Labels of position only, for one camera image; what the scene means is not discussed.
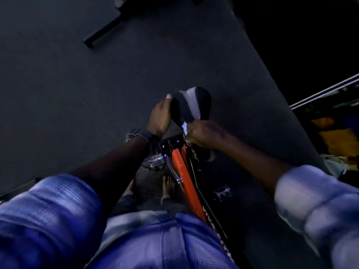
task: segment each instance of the person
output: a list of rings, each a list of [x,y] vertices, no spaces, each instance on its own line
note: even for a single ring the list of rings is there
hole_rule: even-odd
[[[152,111],[147,131],[158,139],[168,129],[170,104],[167,96]],[[212,121],[196,120],[187,131],[188,141],[220,150],[258,179],[274,197],[280,217],[332,267],[359,266],[357,188],[313,166],[295,167],[267,155]],[[190,213],[117,212],[108,219],[121,195],[131,195],[130,182],[148,146],[146,138],[135,136],[1,205],[1,267],[238,268],[209,226]]]

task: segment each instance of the plaid shirt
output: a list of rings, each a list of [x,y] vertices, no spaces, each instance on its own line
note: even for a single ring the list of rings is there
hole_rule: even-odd
[[[356,268],[358,192],[305,165],[280,179],[275,202],[279,215],[334,268]],[[107,223],[97,194],[68,174],[0,206],[2,268],[80,269],[94,255],[87,268],[237,268],[201,220],[138,212]]]

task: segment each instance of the floor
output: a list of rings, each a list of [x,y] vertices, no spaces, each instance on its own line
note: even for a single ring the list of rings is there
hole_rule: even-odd
[[[192,86],[209,90],[211,119],[231,133],[290,163],[323,167],[225,0],[173,0],[87,49],[82,38],[116,16],[112,6],[2,0],[0,192],[105,154],[146,125],[167,93]],[[234,191],[223,207],[227,226],[235,235],[243,223],[255,269],[324,268],[240,166],[221,155],[205,169]]]

